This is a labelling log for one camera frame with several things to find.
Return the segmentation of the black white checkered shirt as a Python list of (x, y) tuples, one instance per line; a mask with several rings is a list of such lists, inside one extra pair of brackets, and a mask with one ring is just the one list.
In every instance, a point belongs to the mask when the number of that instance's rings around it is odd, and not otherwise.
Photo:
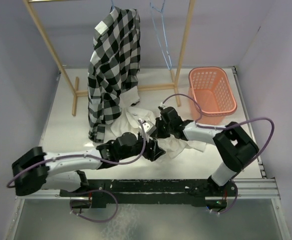
[(88, 137), (102, 143), (105, 127), (121, 116), (121, 94), (137, 95), (140, 17), (136, 9), (114, 7), (94, 29), (88, 68)]

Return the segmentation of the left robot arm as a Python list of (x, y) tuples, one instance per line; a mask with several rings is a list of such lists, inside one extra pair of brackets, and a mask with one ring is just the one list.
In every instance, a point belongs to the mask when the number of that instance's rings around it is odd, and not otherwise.
[(128, 158), (135, 162), (144, 157), (153, 162), (165, 153), (156, 139), (131, 132), (82, 152), (46, 153), (37, 146), (11, 165), (13, 179), (7, 186), (19, 197), (49, 188), (76, 192), (88, 187), (84, 170), (128, 165)]

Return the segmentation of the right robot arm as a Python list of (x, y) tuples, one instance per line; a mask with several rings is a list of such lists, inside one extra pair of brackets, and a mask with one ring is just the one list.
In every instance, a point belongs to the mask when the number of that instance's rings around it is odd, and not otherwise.
[(198, 141), (214, 145), (222, 163), (208, 178), (215, 186), (222, 188), (239, 174), (259, 152), (259, 147), (236, 122), (220, 129), (211, 125), (198, 127), (193, 120), (165, 121), (156, 118), (156, 139), (174, 136), (183, 141)]

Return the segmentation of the light blue wire hanger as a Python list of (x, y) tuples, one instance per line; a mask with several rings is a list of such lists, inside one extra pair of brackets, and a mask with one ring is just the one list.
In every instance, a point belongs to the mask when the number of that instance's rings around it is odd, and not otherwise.
[(164, 62), (168, 70), (172, 70), (172, 60), (169, 53), (169, 45), (167, 41), (165, 19), (164, 19), (164, 9), (165, 0), (162, 1), (160, 7), (155, 6), (154, 1), (149, 2), (150, 14), (152, 18), (152, 23), (155, 31), (155, 35), (158, 41), (159, 48), (161, 50)]

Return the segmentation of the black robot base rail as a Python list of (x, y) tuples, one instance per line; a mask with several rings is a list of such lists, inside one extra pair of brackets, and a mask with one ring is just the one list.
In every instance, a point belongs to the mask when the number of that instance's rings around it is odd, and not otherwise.
[(75, 191), (61, 190), (61, 197), (87, 197), (91, 208), (108, 204), (191, 205), (226, 207), (226, 197), (236, 197), (233, 181), (217, 187), (208, 179), (87, 179), (79, 173), (81, 186)]

